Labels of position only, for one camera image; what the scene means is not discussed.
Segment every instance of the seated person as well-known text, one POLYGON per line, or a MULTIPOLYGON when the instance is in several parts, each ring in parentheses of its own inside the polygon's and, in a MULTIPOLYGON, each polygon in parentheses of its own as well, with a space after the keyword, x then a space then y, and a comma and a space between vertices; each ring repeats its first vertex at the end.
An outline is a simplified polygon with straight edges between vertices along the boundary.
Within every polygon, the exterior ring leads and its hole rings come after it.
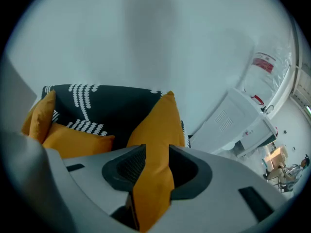
POLYGON ((296 182, 301 177, 301 171, 309 166, 309 164, 310 159, 308 155, 306 155, 300 165, 293 165, 291 167, 278 166, 278 168, 273 169, 271 172, 266 170, 267 173, 264 174, 263 177, 266 180, 278 177, 282 184, 296 182))

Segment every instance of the black and white fabric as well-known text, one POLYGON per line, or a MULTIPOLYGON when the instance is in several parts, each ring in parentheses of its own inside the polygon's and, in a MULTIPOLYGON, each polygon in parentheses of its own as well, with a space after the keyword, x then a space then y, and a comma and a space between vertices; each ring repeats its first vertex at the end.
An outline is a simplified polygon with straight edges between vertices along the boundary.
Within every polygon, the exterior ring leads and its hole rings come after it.
MULTIPOLYGON (((161 91, 123 86, 62 84, 43 87, 42 98, 51 90, 56 92, 53 122, 86 133, 114 135, 112 150, 126 147, 132 131, 164 95, 161 91)), ((185 145, 190 147, 181 124, 185 145)))

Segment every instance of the bottle label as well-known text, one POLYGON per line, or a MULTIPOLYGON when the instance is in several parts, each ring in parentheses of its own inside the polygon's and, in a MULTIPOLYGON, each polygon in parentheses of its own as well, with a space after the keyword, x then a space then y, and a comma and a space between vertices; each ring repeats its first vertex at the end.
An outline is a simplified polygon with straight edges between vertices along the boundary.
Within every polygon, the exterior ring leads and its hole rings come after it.
POLYGON ((261 67, 262 69, 266 70, 267 72, 271 73, 273 67, 275 65, 276 60, 268 54, 257 52, 253 58, 252 65, 261 67))

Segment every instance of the yellow pillow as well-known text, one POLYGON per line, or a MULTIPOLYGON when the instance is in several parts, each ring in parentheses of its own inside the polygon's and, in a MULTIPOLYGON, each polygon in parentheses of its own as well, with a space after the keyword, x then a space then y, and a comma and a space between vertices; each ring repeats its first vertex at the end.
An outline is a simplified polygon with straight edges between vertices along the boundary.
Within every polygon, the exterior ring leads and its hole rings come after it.
POLYGON ((53 90, 49 92, 34 109, 29 128, 29 136, 40 143, 44 142, 44 139, 49 132, 55 108, 55 100, 56 93, 53 90))
POLYGON ((53 123, 43 147, 55 149, 63 159, 111 151, 114 135, 101 136, 53 123))
POLYGON ((24 134, 24 135, 29 135, 29 129, 30 129, 30 124, 31 124, 31 119, 33 117, 33 113, 34 113, 34 110, 36 108, 36 106, 40 103, 41 100, 39 100, 32 108, 31 110, 28 112, 28 115, 26 117, 26 120, 23 124, 23 127, 21 128, 21 132, 24 134))
POLYGON ((133 188, 139 230, 149 230, 170 206, 174 180, 169 144, 185 146, 174 93, 164 95, 132 132, 127 146, 146 144, 146 165, 133 188))

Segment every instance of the red label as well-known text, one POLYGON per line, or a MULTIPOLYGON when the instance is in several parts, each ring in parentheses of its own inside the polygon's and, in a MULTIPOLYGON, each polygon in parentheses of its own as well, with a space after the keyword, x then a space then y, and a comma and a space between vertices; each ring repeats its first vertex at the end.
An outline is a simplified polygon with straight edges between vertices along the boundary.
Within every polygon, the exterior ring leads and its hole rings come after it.
POLYGON ((269 62, 263 60, 263 59, 260 59, 260 58, 255 58, 253 60, 253 65, 256 65, 258 67, 261 67, 262 69, 266 70, 267 72, 271 73, 272 70, 273 70, 273 65, 270 64, 269 62))

